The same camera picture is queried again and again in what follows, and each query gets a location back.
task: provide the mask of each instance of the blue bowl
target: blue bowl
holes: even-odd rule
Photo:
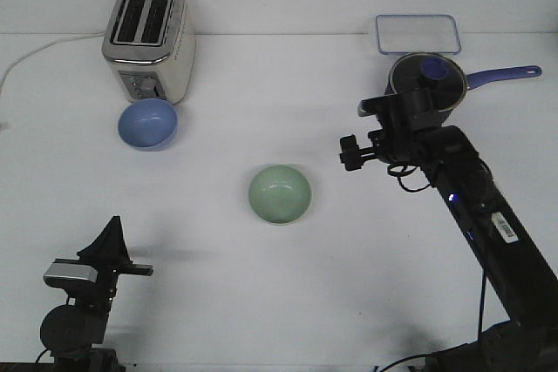
[[[176,133],[178,118],[174,107],[163,99],[141,99],[128,106],[119,119],[119,135],[140,150],[159,150]]]

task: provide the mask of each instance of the white cable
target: white cable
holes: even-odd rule
[[[0,80],[0,96],[2,95],[2,89],[3,89],[3,84],[6,81],[6,78],[8,78],[8,74],[10,73],[10,71],[19,63],[21,63],[22,61],[24,61],[26,58],[32,56],[33,54],[37,54],[38,52],[42,51],[42,50],[46,50],[49,47],[52,47],[54,44],[59,44],[59,43],[65,43],[67,41],[77,41],[79,39],[87,39],[87,38],[96,38],[96,37],[102,37],[103,35],[105,35],[105,32],[97,32],[95,34],[89,34],[89,35],[80,35],[78,37],[67,37],[67,38],[60,38],[57,39],[56,41],[52,41],[51,43],[45,44],[42,47],[39,47],[33,51],[28,52],[27,54],[23,55],[22,57],[18,58],[16,61],[14,61],[12,64],[10,64],[8,66],[8,69],[6,69],[6,72],[3,74],[2,76],[2,80]]]

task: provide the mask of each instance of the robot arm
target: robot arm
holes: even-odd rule
[[[348,171],[379,159],[393,167],[419,167],[435,187],[473,250],[510,321],[492,326],[479,342],[427,357],[441,372],[558,370],[558,280],[493,182],[465,134],[441,126],[449,116],[419,86],[361,102],[361,116],[376,115],[382,129],[369,132],[372,146],[341,139]]]

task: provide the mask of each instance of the green bowl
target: green bowl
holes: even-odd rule
[[[248,199],[254,212],[273,224],[298,219],[310,205],[312,191],[304,175],[290,166],[270,166],[250,183]]]

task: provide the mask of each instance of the toaster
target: toaster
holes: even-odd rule
[[[186,95],[195,34],[186,0],[117,0],[102,53],[128,100]]]

